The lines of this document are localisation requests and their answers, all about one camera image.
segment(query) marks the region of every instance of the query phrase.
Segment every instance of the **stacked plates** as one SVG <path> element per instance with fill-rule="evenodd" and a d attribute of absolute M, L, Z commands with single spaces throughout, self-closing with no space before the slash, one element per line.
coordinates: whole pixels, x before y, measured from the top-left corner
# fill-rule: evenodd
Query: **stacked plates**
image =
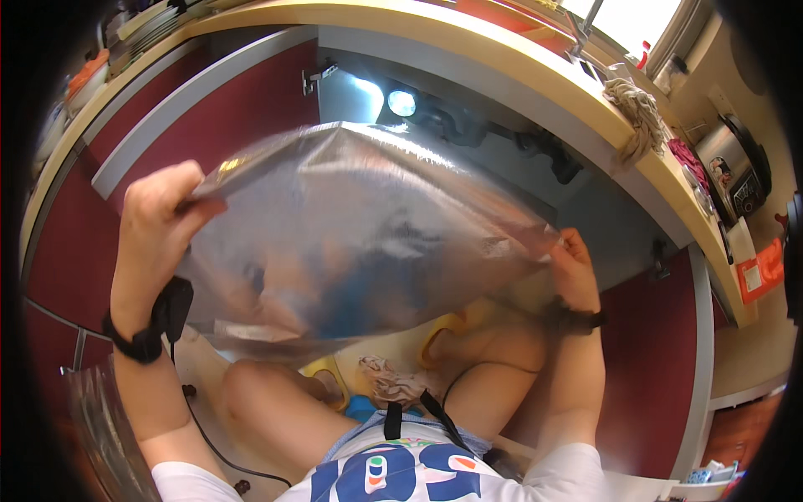
<path fill-rule="evenodd" d="M 125 40 L 131 57 L 147 51 L 178 27 L 178 7 L 168 7 L 134 31 Z"/>

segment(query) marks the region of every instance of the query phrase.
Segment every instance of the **cloth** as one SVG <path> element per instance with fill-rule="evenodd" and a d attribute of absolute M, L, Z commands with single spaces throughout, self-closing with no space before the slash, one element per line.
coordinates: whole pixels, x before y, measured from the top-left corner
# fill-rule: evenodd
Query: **cloth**
<path fill-rule="evenodd" d="M 164 502 L 242 500 L 200 467 L 164 462 L 153 468 Z M 524 477 L 506 480 L 438 429 L 403 422 L 401 439 L 385 441 L 382 426 L 363 431 L 329 462 L 313 468 L 277 502 L 410 500 L 443 502 L 601 502 L 609 499 L 597 450 L 573 443 L 551 452 Z"/>
<path fill-rule="evenodd" d="M 674 137 L 669 140 L 668 145 L 669 150 L 673 155 L 675 155 L 675 158 L 678 159 L 678 162 L 688 165 L 689 170 L 695 175 L 697 181 L 700 182 L 700 185 L 705 190 L 705 193 L 710 194 L 711 192 L 708 190 L 708 178 L 705 175 L 703 163 L 697 160 L 697 157 L 695 157 L 689 147 L 686 146 L 686 143 L 683 143 L 682 140 Z"/>
<path fill-rule="evenodd" d="M 663 144 L 669 133 L 658 114 L 658 105 L 652 95 L 622 78 L 605 82 L 602 95 L 615 104 L 636 129 L 636 133 L 627 145 L 619 150 L 617 160 L 621 167 L 614 169 L 614 173 L 627 171 L 647 155 L 649 149 L 653 149 L 658 155 L 663 155 Z"/>
<path fill-rule="evenodd" d="M 425 390 L 438 388 L 426 372 L 399 373 L 383 357 L 360 357 L 358 367 L 369 381 L 375 402 L 398 402 L 403 410 L 420 403 Z"/>
<path fill-rule="evenodd" d="M 374 428 L 377 424 L 384 423 L 385 416 L 387 414 L 388 414 L 387 410 L 377 410 L 371 416 L 371 418 L 368 419 L 368 421 L 354 427 L 352 430 L 342 435 L 340 439 L 338 439 L 337 442 L 333 444 L 331 448 L 329 448 L 329 451 L 326 453 L 326 455 L 324 455 L 324 462 L 328 462 L 329 460 L 336 458 L 336 456 L 340 457 L 339 453 L 340 449 L 345 444 L 349 443 L 352 439 L 356 438 L 358 435 L 361 435 L 368 429 Z M 438 420 L 433 420 L 432 418 L 423 418 L 409 413 L 402 413 L 401 422 L 417 423 L 423 426 L 432 427 L 441 432 L 446 432 L 446 428 L 443 426 L 443 424 L 440 423 Z M 471 451 L 478 457 L 482 458 L 483 455 L 488 453 L 488 450 L 491 449 L 492 444 L 490 441 L 482 439 L 479 436 L 473 435 L 471 432 L 463 429 L 460 426 L 458 426 L 457 432 L 460 433 L 460 438 L 463 440 L 466 446 L 468 446 L 471 449 Z"/>

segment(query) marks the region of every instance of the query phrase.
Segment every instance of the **kitchen appliance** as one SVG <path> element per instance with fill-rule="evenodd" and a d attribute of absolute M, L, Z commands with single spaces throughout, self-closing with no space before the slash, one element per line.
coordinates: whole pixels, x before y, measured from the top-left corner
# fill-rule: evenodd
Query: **kitchen appliance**
<path fill-rule="evenodd" d="M 764 205 L 772 189 L 767 153 L 738 118 L 720 115 L 696 149 L 713 187 L 714 206 L 728 227 Z"/>

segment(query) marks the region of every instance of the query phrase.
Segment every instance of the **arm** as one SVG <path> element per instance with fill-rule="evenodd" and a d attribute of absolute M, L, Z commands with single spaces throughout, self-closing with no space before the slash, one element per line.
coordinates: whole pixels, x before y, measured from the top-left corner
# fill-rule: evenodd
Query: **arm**
<path fill-rule="evenodd" d="M 202 180 L 198 164 L 187 161 L 134 182 L 125 193 L 110 312 L 126 339 L 148 326 L 153 304 L 193 235 L 226 209 L 222 201 L 202 201 L 176 214 L 178 203 Z M 149 467 L 187 462 L 224 480 L 190 417 L 167 351 L 150 365 L 128 359 L 117 348 L 113 357 L 120 399 Z"/>
<path fill-rule="evenodd" d="M 589 250 L 576 229 L 565 229 L 562 235 L 566 248 L 555 246 L 550 251 L 555 288 L 572 309 L 599 312 L 600 298 Z M 588 336 L 564 337 L 556 356 L 536 460 L 565 444 L 595 445 L 604 391 L 600 329 Z"/>

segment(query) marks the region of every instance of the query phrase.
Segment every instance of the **pink cloth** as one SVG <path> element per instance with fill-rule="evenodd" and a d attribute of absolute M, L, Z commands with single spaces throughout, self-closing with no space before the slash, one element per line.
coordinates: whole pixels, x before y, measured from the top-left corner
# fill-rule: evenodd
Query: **pink cloth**
<path fill-rule="evenodd" d="M 672 153 L 675 155 L 675 158 L 678 159 L 678 162 L 689 166 L 689 169 L 691 169 L 691 172 L 695 175 L 697 181 L 703 186 L 705 193 L 709 194 L 708 178 L 706 178 L 703 164 L 697 160 L 697 157 L 695 157 L 689 147 L 686 146 L 686 143 L 683 143 L 678 138 L 672 138 L 668 141 L 668 143 L 669 150 L 672 151 Z"/>

